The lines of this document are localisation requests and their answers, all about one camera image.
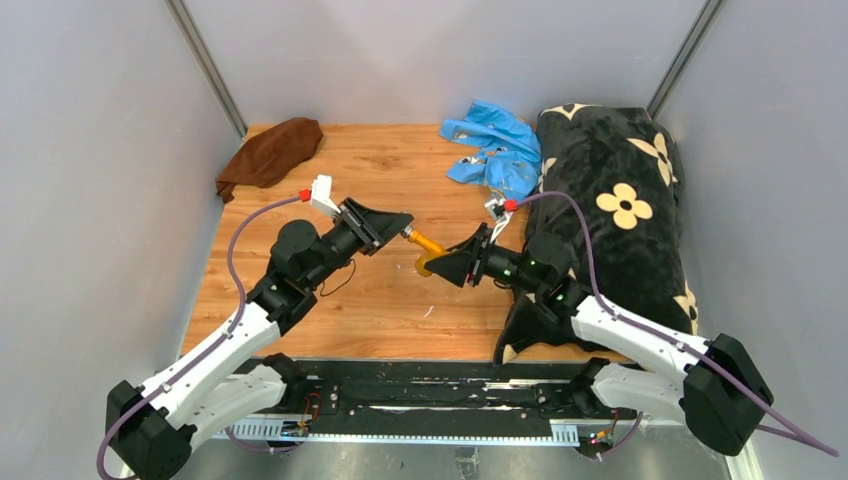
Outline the brown cloth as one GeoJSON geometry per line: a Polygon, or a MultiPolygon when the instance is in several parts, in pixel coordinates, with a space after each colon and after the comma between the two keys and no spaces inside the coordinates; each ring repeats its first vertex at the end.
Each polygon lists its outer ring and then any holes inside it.
{"type": "Polygon", "coordinates": [[[234,200],[239,185],[270,188],[318,151],[324,134],[317,120],[296,117],[248,139],[216,178],[217,196],[234,200]]]}

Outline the aluminium frame rail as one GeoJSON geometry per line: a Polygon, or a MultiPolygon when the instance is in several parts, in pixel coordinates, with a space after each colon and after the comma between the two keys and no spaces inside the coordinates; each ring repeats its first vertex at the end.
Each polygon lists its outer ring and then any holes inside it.
{"type": "Polygon", "coordinates": [[[189,410],[179,427],[164,409],[142,406],[127,383],[107,397],[118,424],[113,447],[134,456],[189,453],[232,434],[273,447],[305,441],[564,445],[609,448],[603,424],[630,420],[623,402],[603,403],[606,380],[634,386],[641,372],[600,360],[576,364],[308,362],[282,374],[256,364],[238,369],[189,410]]]}

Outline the black floral blanket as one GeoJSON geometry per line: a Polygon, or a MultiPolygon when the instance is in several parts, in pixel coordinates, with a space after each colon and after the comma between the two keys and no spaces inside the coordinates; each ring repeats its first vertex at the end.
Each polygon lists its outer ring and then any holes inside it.
{"type": "Polygon", "coordinates": [[[699,308],[681,259],[685,176],[672,134],[642,107],[568,103],[542,110],[540,199],[524,238],[557,236],[566,274],[592,276],[615,304],[694,334],[699,308]]]}

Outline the blue plastic bag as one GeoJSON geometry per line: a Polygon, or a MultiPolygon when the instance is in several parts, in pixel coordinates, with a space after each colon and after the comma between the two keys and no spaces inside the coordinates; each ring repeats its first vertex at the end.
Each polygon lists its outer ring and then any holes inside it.
{"type": "Polygon", "coordinates": [[[476,149],[447,170],[449,179],[487,187],[516,201],[537,188],[542,164],[540,142],[532,126],[512,112],[475,100],[463,118],[444,120],[439,135],[476,149]]]}

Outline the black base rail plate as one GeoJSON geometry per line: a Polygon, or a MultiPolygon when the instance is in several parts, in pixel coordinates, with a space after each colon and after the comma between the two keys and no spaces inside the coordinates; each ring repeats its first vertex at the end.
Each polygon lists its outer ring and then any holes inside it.
{"type": "Polygon", "coordinates": [[[625,408],[585,413],[566,392],[587,363],[304,358],[280,402],[219,437],[266,449],[324,442],[574,447],[592,454],[620,441],[634,420],[682,425],[625,408]]]}

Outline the yellow brass water faucet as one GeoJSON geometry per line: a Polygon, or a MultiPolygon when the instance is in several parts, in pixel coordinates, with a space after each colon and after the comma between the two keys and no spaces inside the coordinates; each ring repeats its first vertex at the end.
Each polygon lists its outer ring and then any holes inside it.
{"type": "Polygon", "coordinates": [[[436,258],[440,258],[448,253],[448,250],[438,242],[428,238],[427,236],[414,229],[411,225],[406,226],[400,235],[409,243],[417,245],[423,250],[423,253],[415,262],[415,268],[419,275],[429,277],[432,272],[426,267],[426,264],[436,258]]]}

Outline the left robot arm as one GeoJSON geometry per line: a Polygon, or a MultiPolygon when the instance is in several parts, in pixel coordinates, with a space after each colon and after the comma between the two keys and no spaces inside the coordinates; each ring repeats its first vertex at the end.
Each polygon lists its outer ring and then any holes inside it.
{"type": "Polygon", "coordinates": [[[113,451],[135,479],[170,479],[210,437],[244,416],[272,405],[293,413],[304,405],[306,386],[294,362],[282,354],[237,379],[230,376],[297,325],[333,273],[356,254],[375,254],[414,220],[410,213],[374,210],[351,198],[340,205],[310,203],[332,217],[330,230],[319,234],[304,219],[286,223],[253,289],[234,281],[238,306],[217,330],[141,384],[122,381],[112,388],[96,456],[101,478],[111,476],[105,456],[113,451]]]}

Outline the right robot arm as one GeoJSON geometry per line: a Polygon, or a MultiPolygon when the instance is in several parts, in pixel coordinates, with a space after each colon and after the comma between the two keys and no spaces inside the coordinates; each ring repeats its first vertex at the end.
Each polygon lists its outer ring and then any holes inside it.
{"type": "Polygon", "coordinates": [[[591,359],[566,392],[580,414],[595,417],[611,407],[673,419],[710,449],[738,455],[773,403],[744,346],[725,334],[709,340],[669,329],[589,292],[569,275],[566,254],[549,233],[532,236],[520,252],[503,248],[481,224],[423,266],[459,287],[487,276],[518,291],[495,364],[536,343],[600,345],[638,367],[591,359]]]}

